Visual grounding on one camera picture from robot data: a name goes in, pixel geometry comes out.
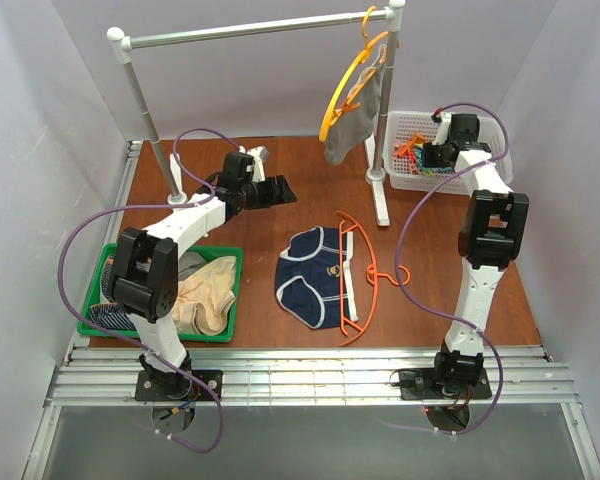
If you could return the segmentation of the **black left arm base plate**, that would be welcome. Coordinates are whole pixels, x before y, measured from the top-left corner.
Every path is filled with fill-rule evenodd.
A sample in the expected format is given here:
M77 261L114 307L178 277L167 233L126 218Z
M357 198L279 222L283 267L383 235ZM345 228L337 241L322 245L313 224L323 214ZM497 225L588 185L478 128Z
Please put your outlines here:
M223 372L221 370L193 370L192 374L222 396ZM212 401L211 394L196 382L177 373L158 371L151 374L141 371L137 378L134 399L139 402Z

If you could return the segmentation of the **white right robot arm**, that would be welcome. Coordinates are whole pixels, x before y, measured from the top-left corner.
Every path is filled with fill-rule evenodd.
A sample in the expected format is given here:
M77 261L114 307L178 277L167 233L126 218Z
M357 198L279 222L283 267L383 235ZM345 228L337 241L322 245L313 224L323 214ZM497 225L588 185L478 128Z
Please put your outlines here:
M436 355L433 378L446 394L484 385L482 335L496 288L520 252L529 198L514 192L501 178L489 145L479 140L475 114L437 110L435 140L424 145L426 167L449 167L470 196L458 235L462 281L454 321Z

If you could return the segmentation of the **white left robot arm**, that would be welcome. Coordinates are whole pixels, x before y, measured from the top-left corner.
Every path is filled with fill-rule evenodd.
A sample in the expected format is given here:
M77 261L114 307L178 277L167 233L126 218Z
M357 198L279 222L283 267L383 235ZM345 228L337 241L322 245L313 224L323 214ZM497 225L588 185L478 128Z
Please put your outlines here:
M190 389L191 359L178 337L171 310L176 302L182 254L244 210L297 201L284 176L264 173L264 146L231 151L223 168L188 203L143 230L127 228L116 245L107 295L129 317L147 351L140 363L168 396Z

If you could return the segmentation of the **navy blue underwear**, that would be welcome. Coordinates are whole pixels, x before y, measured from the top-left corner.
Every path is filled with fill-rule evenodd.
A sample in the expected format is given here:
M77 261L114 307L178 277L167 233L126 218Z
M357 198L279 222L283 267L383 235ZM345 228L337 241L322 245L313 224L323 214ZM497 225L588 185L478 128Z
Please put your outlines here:
M358 321L351 260L354 234L315 226L293 235L280 252L274 293L278 304L312 330Z

